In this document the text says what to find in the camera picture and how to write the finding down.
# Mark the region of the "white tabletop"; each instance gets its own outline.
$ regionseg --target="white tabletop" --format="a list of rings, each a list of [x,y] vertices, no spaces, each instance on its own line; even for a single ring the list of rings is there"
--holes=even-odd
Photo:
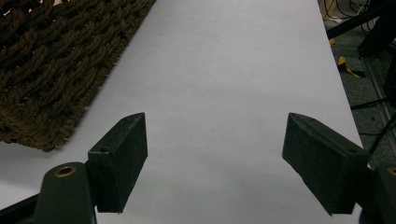
[[[329,217],[281,158],[289,112],[361,145],[316,0],[158,1],[64,147],[0,143],[0,208],[138,112],[148,159],[99,223],[358,223],[358,206]]]

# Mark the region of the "braided wicker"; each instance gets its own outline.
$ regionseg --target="braided wicker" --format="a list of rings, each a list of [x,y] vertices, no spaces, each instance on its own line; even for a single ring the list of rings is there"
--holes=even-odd
[[[0,140],[64,143],[155,0],[0,0]]]

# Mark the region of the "gray carpet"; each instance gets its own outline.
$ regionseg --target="gray carpet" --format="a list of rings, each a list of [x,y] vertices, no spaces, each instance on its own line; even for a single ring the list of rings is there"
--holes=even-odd
[[[341,4],[340,2],[339,7],[347,15],[356,15],[356,12],[353,12],[349,8],[348,1],[345,1],[344,4]],[[337,8],[334,10],[332,16],[338,18],[345,17],[345,15],[342,15],[339,10],[337,10]],[[334,21],[324,21],[324,25],[326,29],[329,29],[336,26],[337,23]],[[346,67],[351,70],[364,72],[363,62],[357,54],[357,47],[364,37],[365,33],[360,27],[337,36],[334,39],[335,44],[332,46],[335,62],[338,63],[340,55],[344,55],[346,57]],[[390,55],[386,52],[375,59],[376,66],[378,66],[381,73],[384,75],[388,71],[390,59]],[[350,105],[359,105],[371,102],[375,99],[373,94],[373,86],[368,78],[354,77],[348,72],[340,72],[340,77],[343,81],[346,96]],[[370,108],[353,110],[352,114],[359,133],[366,133],[360,134],[360,137],[363,147],[368,149],[377,138],[377,135],[369,134],[380,133],[384,127],[378,112],[378,107],[373,106]],[[396,162],[395,153],[391,148],[387,135],[385,135],[380,141],[375,154],[371,158],[370,164],[372,167],[375,167],[379,163],[384,162]]]

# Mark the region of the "floor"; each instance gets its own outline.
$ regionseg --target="floor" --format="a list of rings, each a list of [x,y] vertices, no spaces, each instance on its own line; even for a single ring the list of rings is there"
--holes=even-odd
[[[344,14],[347,15],[356,15],[350,6],[348,1],[342,1],[343,3],[339,4],[339,8]],[[356,5],[352,6],[353,9],[359,10],[360,8]],[[333,17],[343,18],[345,15],[340,13],[340,10],[337,7],[334,9],[332,13]],[[338,23],[335,21],[324,21],[324,25],[326,29],[332,28],[336,26]],[[338,64],[340,55],[344,55],[346,58],[346,67],[359,72],[367,72],[364,69],[364,64],[357,54],[357,46],[361,43],[361,41],[365,37],[365,32],[367,30],[366,25],[361,27],[357,27],[349,32],[346,32],[342,35],[337,36],[334,41],[335,43],[332,45],[332,51],[334,55],[334,61]],[[383,75],[385,75],[388,71],[390,63],[390,54],[384,52],[381,56],[375,59],[375,66],[381,71]],[[346,91],[346,96],[350,105],[359,105],[367,102],[371,102],[375,100],[375,95],[373,92],[373,85],[369,78],[366,77],[356,77],[344,70],[340,70],[340,77],[343,81],[344,88]],[[384,122],[380,118],[380,114],[378,112],[379,106],[377,105],[369,108],[352,110],[352,114],[360,133],[361,142],[365,149],[371,147],[375,139],[378,137],[378,133],[383,129]],[[385,162],[396,162],[395,150],[392,149],[391,142],[389,141],[389,136],[385,135],[381,141],[379,142],[378,147],[376,148],[375,154],[371,158],[370,164],[372,167],[380,163]]]

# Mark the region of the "white table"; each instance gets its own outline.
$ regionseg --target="white table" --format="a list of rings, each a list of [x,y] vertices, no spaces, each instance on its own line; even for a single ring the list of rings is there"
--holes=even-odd
[[[358,223],[358,207],[329,217],[281,158],[289,112],[361,145],[316,0],[158,1],[64,147],[0,143],[0,208],[142,111],[148,159],[99,223]]]

